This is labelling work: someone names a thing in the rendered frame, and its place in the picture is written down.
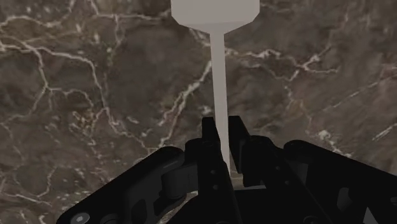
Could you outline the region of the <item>grey spatula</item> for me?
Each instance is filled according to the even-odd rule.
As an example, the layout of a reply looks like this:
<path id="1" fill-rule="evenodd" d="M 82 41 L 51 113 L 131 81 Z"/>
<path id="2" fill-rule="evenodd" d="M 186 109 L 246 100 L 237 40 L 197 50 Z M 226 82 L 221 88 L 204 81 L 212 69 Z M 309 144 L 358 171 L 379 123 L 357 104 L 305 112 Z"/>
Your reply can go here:
<path id="1" fill-rule="evenodd" d="M 171 15 L 180 25 L 209 34 L 214 114 L 221 153 L 230 167 L 225 34 L 251 23 L 260 12 L 260 0 L 171 0 Z"/>

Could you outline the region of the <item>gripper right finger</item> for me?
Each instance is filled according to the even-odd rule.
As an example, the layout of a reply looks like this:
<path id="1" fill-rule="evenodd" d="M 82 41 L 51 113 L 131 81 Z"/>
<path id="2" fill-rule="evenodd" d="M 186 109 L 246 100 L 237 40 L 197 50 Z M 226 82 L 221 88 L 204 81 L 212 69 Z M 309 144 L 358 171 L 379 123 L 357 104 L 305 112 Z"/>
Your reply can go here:
<path id="1" fill-rule="evenodd" d="M 230 150 L 245 188 L 280 192 L 288 204 L 310 202 L 307 224 L 397 224 L 397 176 L 302 140 L 277 147 L 228 118 Z"/>

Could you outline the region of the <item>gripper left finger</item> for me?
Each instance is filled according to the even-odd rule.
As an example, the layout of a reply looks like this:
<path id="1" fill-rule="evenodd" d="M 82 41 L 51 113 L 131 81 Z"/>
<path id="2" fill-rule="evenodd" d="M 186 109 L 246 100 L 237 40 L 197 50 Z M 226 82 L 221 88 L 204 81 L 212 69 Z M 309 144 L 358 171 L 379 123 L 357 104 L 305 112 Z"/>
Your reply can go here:
<path id="1" fill-rule="evenodd" d="M 214 118 L 185 149 L 160 148 L 69 208 L 56 224 L 157 224 L 191 192 L 170 224 L 242 224 Z"/>

